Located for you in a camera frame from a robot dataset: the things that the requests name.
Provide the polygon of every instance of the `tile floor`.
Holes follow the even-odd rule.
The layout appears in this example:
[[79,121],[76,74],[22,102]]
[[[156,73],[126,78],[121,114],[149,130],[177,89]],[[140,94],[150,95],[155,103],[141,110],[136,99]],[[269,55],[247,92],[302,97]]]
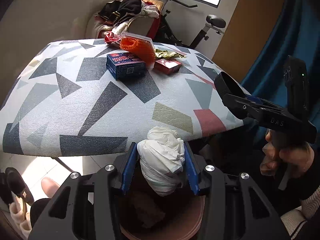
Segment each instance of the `tile floor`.
[[[74,171],[86,175],[95,173],[105,165],[113,163],[118,155],[120,154],[59,158]],[[70,174],[67,169],[50,157],[0,153],[0,171],[4,172],[7,167],[14,167],[22,175],[35,201],[47,197],[41,187],[43,177],[50,177],[61,185]]]

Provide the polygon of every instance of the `geometric patterned tablecloth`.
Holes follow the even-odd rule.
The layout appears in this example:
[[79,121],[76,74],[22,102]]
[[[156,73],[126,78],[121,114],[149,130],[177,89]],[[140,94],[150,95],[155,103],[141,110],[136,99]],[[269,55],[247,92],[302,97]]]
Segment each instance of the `geometric patterned tablecloth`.
[[192,49],[155,46],[186,53],[178,73],[167,76],[150,67],[144,77],[117,81],[106,69],[106,57],[123,50],[103,39],[45,46],[17,78],[0,111],[3,152],[110,154],[126,151],[157,125],[177,130],[183,140],[243,125],[215,90],[217,65]]

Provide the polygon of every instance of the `white plastic bag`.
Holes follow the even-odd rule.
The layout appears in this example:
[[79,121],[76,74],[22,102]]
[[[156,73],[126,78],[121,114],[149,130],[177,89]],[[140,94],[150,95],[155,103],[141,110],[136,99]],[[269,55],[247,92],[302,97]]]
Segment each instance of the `white plastic bag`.
[[185,161],[183,140],[176,131],[158,126],[147,138],[137,145],[142,174],[158,195],[169,195],[182,184],[177,174]]

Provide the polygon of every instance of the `blue box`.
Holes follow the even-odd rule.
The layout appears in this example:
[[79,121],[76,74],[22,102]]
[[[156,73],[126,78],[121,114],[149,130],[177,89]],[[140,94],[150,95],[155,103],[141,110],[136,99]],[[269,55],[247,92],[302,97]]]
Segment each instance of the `blue box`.
[[143,75],[146,63],[131,52],[107,55],[107,69],[115,79]]

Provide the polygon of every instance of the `exercise bike seat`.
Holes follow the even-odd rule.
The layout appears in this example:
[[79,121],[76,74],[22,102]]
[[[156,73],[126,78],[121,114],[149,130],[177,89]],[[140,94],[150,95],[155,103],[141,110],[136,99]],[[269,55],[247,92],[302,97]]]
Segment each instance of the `exercise bike seat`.
[[215,26],[217,28],[224,28],[226,27],[226,22],[224,19],[219,18],[216,15],[208,15],[206,18],[207,23],[211,24],[212,26]]

